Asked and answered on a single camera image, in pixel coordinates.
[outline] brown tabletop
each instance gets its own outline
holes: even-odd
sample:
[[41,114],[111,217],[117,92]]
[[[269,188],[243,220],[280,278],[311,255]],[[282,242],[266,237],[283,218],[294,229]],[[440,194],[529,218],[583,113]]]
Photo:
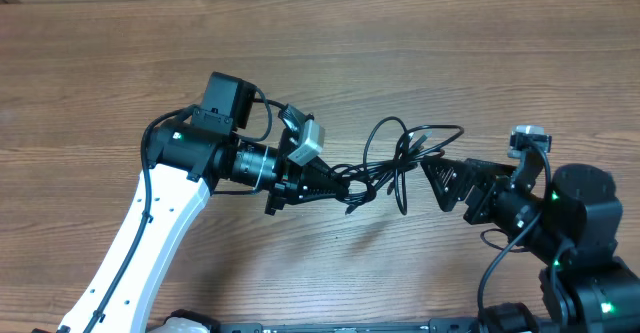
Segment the brown tabletop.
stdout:
[[[388,115],[463,125],[448,156],[511,164],[511,127],[542,125],[552,168],[613,173],[625,206],[618,253],[640,270],[640,0],[2,5],[0,331],[55,330],[128,209],[142,131],[198,102],[214,70],[313,112],[329,164],[361,162]],[[254,106],[246,134],[265,116]],[[382,128],[371,159],[390,157],[399,134]],[[178,308],[286,324],[475,315],[497,254],[478,237],[489,227],[469,226],[464,205],[441,212],[420,170],[408,181],[406,217],[384,192],[347,217],[336,201],[270,217],[264,194],[216,197],[182,242],[152,323]],[[543,314],[542,267],[508,255],[486,303]]]

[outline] wooden table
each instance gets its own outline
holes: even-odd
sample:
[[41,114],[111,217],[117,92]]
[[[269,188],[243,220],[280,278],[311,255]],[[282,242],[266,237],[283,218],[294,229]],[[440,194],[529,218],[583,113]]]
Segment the wooden table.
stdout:
[[[640,0],[178,0],[0,6],[0,331],[55,330],[130,204],[144,127],[201,99],[209,74],[313,112],[330,164],[361,161],[373,126],[455,123],[448,156],[515,163],[512,125],[553,134],[552,167],[611,171],[618,253],[640,270]],[[256,106],[246,134],[264,129]],[[279,129],[269,142],[276,144]],[[371,159],[389,157],[397,127]],[[475,315],[496,251],[409,174],[409,215],[381,194],[262,214],[217,197],[185,237],[152,313],[223,321],[387,322]],[[511,254],[487,304],[544,313],[543,267]]]

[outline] robotic hand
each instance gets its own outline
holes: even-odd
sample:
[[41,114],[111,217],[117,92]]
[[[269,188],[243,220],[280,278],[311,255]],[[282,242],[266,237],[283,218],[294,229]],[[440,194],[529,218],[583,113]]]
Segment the robotic hand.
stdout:
[[[254,102],[263,103],[268,113],[267,130],[260,138],[237,132],[246,127]],[[285,124],[277,149],[259,143],[271,131],[270,106],[279,109],[278,118]],[[403,130],[393,159],[367,162],[376,131],[390,121],[397,122]],[[424,148],[434,129],[456,132]],[[427,133],[412,143],[415,133],[421,131]],[[96,276],[65,315],[58,332],[145,332],[153,300],[173,255],[212,195],[249,195],[267,190],[265,213],[270,215],[286,204],[337,199],[347,204],[346,213],[350,214],[375,199],[388,184],[387,193],[395,193],[398,208],[406,214],[405,173],[418,166],[424,170],[443,211],[449,212],[458,201],[466,200],[469,208],[464,219],[469,224],[494,223],[509,237],[510,243],[504,248],[487,242],[501,253],[482,278],[477,319],[434,318],[424,325],[348,328],[262,327],[220,324],[180,310],[154,332],[640,331],[640,280],[621,259],[613,257],[622,205],[615,197],[612,177],[595,167],[571,164],[559,168],[552,179],[546,157],[551,136],[535,126],[518,126],[512,131],[509,156],[520,160],[518,166],[442,158],[443,147],[463,132],[455,125],[407,128],[399,118],[388,117],[371,133],[362,164],[329,167],[318,156],[325,132],[313,115],[267,100],[251,83],[213,73],[201,105],[165,114],[145,130],[140,149],[142,173],[129,213]],[[531,190],[543,169],[546,185],[544,197],[540,198]],[[252,189],[216,191],[220,179]],[[354,181],[364,184],[365,191],[350,192]],[[519,251],[530,251],[548,265],[540,273],[540,280],[551,321],[535,318],[521,303],[489,308],[483,305],[487,280],[502,258],[516,251],[516,245],[524,247]]]

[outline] table surface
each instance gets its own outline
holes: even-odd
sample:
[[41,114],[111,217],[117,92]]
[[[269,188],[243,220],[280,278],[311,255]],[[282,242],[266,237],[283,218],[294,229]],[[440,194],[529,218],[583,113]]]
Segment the table surface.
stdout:
[[[542,125],[552,167],[613,173],[625,206],[618,253],[640,270],[640,0],[5,5],[0,21],[2,332],[55,330],[128,209],[144,127],[198,102],[214,70],[313,112],[330,164],[360,162],[388,115],[463,125],[448,156],[502,163],[515,163],[513,125]],[[265,116],[256,106],[246,134]],[[398,135],[383,127],[371,159],[389,157]],[[469,226],[464,205],[441,212],[422,172],[408,181],[406,217],[384,194],[351,216],[336,201],[270,217],[264,194],[216,197],[182,242],[152,322],[178,308],[286,324],[475,315],[497,253],[478,237],[488,227]],[[508,255],[487,304],[543,314],[542,267]]]

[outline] green light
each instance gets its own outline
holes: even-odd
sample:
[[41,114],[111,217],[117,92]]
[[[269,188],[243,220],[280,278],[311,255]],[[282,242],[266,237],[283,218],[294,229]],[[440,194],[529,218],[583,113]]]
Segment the green light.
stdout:
[[600,304],[600,308],[602,308],[602,313],[613,313],[616,310],[611,303],[602,303]]

